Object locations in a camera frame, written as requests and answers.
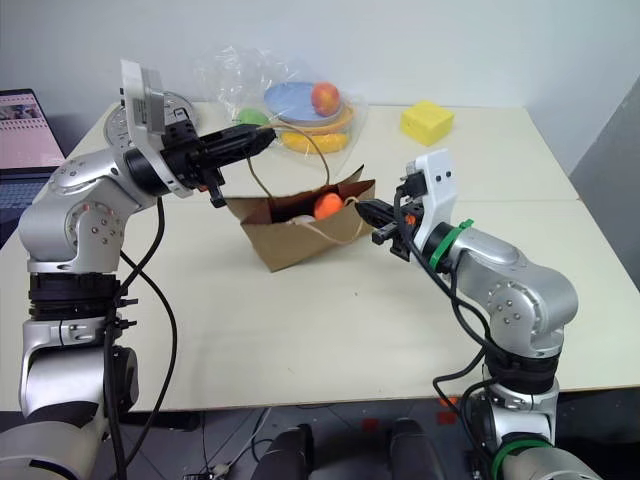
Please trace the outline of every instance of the orange ball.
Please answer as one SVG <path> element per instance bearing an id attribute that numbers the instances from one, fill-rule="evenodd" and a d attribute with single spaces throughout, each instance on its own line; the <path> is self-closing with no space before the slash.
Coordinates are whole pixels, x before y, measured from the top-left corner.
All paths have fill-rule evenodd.
<path id="1" fill-rule="evenodd" d="M 311 90 L 311 104 L 318 115 L 328 117 L 340 108 L 340 92 L 329 82 L 316 83 Z"/>
<path id="2" fill-rule="evenodd" d="M 340 198 L 340 195 L 336 193 L 325 193 L 321 197 L 318 197 L 313 207 L 313 216 L 316 220 L 322 220 L 344 207 L 344 202 Z"/>

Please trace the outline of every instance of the laptop keyboard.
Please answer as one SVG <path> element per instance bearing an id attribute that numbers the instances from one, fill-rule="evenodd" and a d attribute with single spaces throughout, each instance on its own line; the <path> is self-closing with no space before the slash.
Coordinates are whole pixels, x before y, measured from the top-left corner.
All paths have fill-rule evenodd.
<path id="1" fill-rule="evenodd" d="M 46 182 L 0 184 L 0 208 L 27 208 Z"/>

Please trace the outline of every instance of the green ball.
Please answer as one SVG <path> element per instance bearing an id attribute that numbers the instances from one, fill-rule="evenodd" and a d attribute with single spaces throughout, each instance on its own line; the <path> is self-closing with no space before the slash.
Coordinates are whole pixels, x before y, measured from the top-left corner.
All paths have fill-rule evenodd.
<path id="1" fill-rule="evenodd" d="M 269 117 L 255 108 L 243 108 L 242 110 L 240 110 L 240 113 L 238 113 L 236 122 L 239 124 L 262 126 L 269 124 Z"/>

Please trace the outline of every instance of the white bracket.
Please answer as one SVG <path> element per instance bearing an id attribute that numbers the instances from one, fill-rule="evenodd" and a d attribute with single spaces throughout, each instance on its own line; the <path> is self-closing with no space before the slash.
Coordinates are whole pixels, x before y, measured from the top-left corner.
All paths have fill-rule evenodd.
<path id="1" fill-rule="evenodd" d="M 422 172 L 427 193 L 422 197 L 424 216 L 414 237 L 420 251 L 431 232 L 441 222 L 451 222 L 451 212 L 458 194 L 453 162 L 449 150 L 442 149 L 416 158 L 407 165 L 407 174 Z"/>
<path id="2" fill-rule="evenodd" d="M 149 161 L 160 180 L 181 198 L 193 194 L 171 173 L 160 151 L 164 148 L 164 92 L 155 70 L 121 60 L 127 128 L 133 145 Z"/>

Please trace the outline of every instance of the yellow block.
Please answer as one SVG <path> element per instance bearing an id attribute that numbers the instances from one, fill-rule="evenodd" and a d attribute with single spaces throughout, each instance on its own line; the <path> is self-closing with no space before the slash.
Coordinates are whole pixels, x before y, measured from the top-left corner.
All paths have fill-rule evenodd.
<path id="1" fill-rule="evenodd" d="M 422 101 L 402 112 L 402 131 L 423 145 L 433 145 L 453 126 L 453 112 L 435 103 Z"/>

